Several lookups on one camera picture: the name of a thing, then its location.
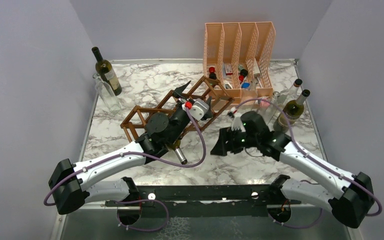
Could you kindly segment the green bottle silver cap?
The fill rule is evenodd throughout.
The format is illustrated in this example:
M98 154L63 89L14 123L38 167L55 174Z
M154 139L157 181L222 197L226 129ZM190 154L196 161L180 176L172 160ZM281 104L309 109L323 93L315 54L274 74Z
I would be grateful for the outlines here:
M174 151L180 163L182 165L186 165L188 163L188 160L184 155L182 149L180 148L180 145L181 145L181 140L178 139L173 144L169 144L168 147Z

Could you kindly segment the green bottle white label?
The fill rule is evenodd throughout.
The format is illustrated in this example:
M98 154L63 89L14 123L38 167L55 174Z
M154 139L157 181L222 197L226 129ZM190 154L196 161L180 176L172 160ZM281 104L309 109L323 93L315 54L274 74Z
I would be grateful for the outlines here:
M273 124L274 131L286 133L290 126L292 126L303 114L305 110L304 102L307 97L309 97L311 91L304 89L300 96L289 101L283 108L283 113L281 113Z

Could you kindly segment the dark green wine bottle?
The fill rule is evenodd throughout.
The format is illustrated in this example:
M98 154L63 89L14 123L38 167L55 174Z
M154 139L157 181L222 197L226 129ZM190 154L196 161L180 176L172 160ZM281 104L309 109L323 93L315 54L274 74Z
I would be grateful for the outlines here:
M97 46L91 48L91 51L96 59L95 70L102 80L111 86L112 91L116 96L122 93L122 87L112 64L102 57L102 54Z

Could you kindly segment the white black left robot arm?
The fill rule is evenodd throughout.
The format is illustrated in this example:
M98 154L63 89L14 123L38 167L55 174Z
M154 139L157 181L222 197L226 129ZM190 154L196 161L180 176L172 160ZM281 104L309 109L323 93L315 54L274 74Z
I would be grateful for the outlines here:
M136 107L124 121L134 138L124 147L89 161L72 163L68 158L56 165L48 186L50 191L43 200L45 206L56 206L60 215L78 210L86 203L119 199L132 205L139 199L134 181L123 177L113 182L104 179L124 170L143 166L153 161L174 165L162 157L173 149L193 127L202 137L199 121L211 121L213 97L206 90L203 95L185 94L187 85L172 90L176 101L174 109L151 108L144 118Z

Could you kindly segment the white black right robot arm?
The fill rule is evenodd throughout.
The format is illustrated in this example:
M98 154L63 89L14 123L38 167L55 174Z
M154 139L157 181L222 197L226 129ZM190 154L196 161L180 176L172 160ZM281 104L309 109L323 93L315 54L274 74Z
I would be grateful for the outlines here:
M211 155L227 156L256 148L263 156L289 165L316 182L304 183L281 175L268 190L272 202L308 203L331 212L336 220L353 229L369 215L375 199L372 180L367 174L353 174L318 158L289 135L271 131L262 116L254 111L232 117L232 125L219 130Z

